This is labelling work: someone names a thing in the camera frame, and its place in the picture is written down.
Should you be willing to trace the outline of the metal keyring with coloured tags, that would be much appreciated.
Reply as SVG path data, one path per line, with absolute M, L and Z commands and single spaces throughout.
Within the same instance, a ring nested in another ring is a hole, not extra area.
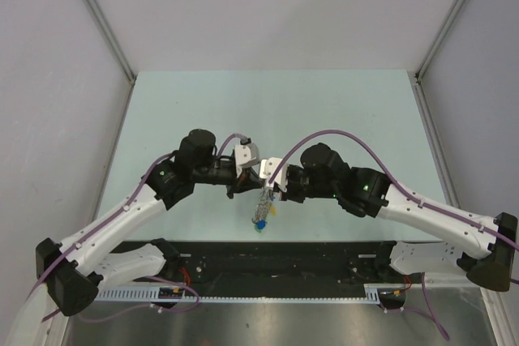
M 251 219 L 257 233 L 262 233 L 267 226 L 268 216 L 276 214 L 273 204 L 278 197 L 278 192 L 279 190 L 275 186 L 267 186 L 261 189 L 255 213 Z

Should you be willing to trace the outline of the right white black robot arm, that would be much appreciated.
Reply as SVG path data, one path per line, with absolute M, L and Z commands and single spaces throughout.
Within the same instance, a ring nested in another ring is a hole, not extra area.
M 281 159 L 269 166 L 268 185 L 284 200 L 335 199 L 348 213 L 408 225 L 436 241 L 399 241 L 374 261 L 375 275 L 393 282 L 401 274 L 436 273 L 464 276 L 479 287 L 507 292 L 518 220 L 506 212 L 479 215 L 436 202 L 412 191 L 387 170 L 349 167 L 324 143 L 305 150 L 300 165 Z

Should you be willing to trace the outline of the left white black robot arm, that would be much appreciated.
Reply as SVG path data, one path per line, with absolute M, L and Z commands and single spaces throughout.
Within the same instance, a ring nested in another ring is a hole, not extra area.
M 36 246 L 36 285 L 46 286 L 60 314 L 80 313 L 99 292 L 117 284 L 149 276 L 168 281 L 178 274 L 178 254 L 162 239 L 140 250 L 111 252 L 136 229 L 190 196 L 197 184 L 225 186 L 229 198 L 259 189 L 262 181 L 253 169 L 260 162 L 259 149 L 245 135 L 229 138 L 239 142 L 225 156 L 212 132 L 192 130 L 177 150 L 151 164 L 112 211 L 60 242 L 46 238 Z

